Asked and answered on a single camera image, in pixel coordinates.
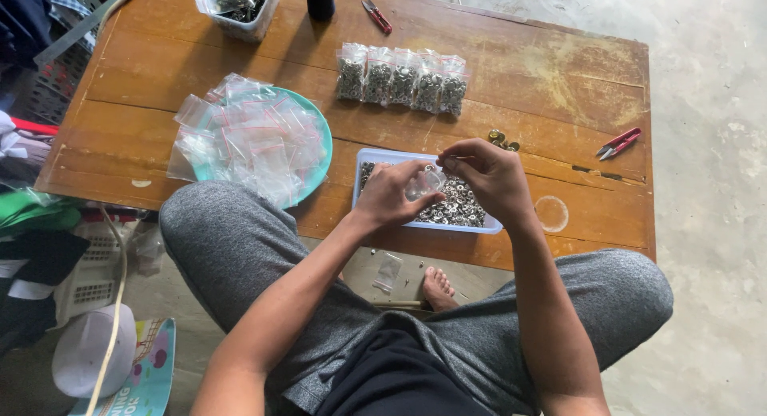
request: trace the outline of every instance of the black thermos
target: black thermos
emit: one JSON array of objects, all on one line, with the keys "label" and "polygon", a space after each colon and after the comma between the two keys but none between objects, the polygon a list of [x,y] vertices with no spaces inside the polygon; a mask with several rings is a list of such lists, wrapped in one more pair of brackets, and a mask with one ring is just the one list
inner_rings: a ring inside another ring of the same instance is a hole
[{"label": "black thermos", "polygon": [[327,21],[335,13],[334,0],[306,0],[309,16],[317,21]]}]

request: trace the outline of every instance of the white cap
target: white cap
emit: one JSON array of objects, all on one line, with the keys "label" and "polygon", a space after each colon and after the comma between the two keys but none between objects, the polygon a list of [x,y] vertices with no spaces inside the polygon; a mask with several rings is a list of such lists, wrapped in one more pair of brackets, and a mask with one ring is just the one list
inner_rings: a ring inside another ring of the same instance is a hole
[{"label": "white cap", "polygon": [[[65,394],[90,398],[107,353],[114,324],[114,304],[83,314],[64,331],[53,354],[53,381]],[[103,378],[99,398],[114,394],[128,378],[136,353],[133,312],[120,304],[117,341]]]}]

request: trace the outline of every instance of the scratched wood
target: scratched wood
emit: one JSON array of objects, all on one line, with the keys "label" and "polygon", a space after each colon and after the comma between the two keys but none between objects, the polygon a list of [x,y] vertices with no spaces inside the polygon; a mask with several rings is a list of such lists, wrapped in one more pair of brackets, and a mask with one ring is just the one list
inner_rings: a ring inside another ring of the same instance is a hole
[{"label": "scratched wood", "polygon": [[[374,1],[395,26],[390,36],[380,34],[359,0],[336,0],[328,23],[312,22],[305,0],[280,0],[259,46],[225,37],[193,0],[130,1],[107,24],[36,188],[158,209],[187,184],[165,176],[178,128],[173,113],[184,97],[203,95],[235,71],[323,102],[334,155],[328,181],[292,208],[301,235],[325,237],[350,210],[361,147],[438,154],[498,128],[523,147],[554,255],[623,247],[654,258],[647,46],[434,0]],[[335,100],[341,42],[463,56],[473,69],[463,115]],[[631,127],[645,133],[632,147],[613,160],[594,157]],[[513,267],[504,231],[403,227],[379,232],[371,243]]]}]

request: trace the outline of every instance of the green fabric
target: green fabric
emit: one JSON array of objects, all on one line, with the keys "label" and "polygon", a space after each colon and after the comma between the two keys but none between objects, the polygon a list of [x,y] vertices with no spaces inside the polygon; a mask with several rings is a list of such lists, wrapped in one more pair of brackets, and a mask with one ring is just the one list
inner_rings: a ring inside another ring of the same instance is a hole
[{"label": "green fabric", "polygon": [[65,197],[42,206],[24,191],[0,194],[0,236],[20,234],[25,230],[67,230],[80,221],[75,207],[80,200]]}]

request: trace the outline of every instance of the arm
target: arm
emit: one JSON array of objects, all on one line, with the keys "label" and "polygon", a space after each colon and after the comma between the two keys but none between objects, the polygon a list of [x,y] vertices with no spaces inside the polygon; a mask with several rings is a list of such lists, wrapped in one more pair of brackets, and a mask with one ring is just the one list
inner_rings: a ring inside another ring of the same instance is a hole
[{"label": "arm", "polygon": [[544,413],[609,414],[596,354],[554,265],[519,155],[477,138],[448,147],[437,164],[464,179],[509,233],[520,340]]},{"label": "arm", "polygon": [[377,165],[346,215],[322,243],[271,284],[213,352],[191,414],[264,413],[264,382],[284,357],[364,238],[382,226],[404,224],[443,198],[405,199],[410,178],[428,164]]}]

